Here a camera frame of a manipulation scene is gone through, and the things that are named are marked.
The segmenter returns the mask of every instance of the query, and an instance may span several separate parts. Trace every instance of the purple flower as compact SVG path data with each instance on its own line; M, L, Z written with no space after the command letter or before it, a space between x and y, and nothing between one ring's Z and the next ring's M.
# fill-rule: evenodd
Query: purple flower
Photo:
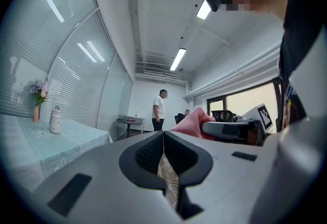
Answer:
M32 87L31 87L31 93L38 93L40 91L42 91L42 88L44 87L44 84L38 80L37 82L35 82Z

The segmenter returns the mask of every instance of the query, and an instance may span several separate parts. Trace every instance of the white t-shirt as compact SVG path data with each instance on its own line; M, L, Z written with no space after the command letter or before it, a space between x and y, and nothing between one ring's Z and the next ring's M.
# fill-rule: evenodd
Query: white t-shirt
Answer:
M155 99L153 101L153 105L158 106L159 118L164 119L165 118L165 105L164 105L164 101L162 100L162 97L161 96L155 97ZM153 106L152 106L152 118L153 119L156 118L154 111L153 111Z

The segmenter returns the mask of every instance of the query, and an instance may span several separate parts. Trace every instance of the black office chair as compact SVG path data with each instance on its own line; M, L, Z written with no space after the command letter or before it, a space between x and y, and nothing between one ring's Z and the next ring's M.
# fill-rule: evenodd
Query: black office chair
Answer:
M211 111L216 122L233 122L233 113L230 110Z
M175 116L176 124L178 124L179 122L181 122L183 119L185 119L185 115L182 114L182 113L178 113L178 115Z

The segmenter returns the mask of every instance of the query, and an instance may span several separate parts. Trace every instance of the ceiling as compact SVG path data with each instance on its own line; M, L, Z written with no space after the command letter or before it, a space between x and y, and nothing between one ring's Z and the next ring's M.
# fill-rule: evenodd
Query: ceiling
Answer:
M182 47L186 54L176 72L191 75L257 19L250 12L218 10L202 20L196 16L202 1L129 0L136 64L169 70Z

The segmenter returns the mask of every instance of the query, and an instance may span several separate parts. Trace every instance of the patterned fabric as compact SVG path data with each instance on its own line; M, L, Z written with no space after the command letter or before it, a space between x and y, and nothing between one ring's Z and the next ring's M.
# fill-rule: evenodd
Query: patterned fabric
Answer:
M112 142L108 132L70 119L61 120L61 133L49 131L49 121L0 115L1 152L14 181L34 191L52 173L84 152Z

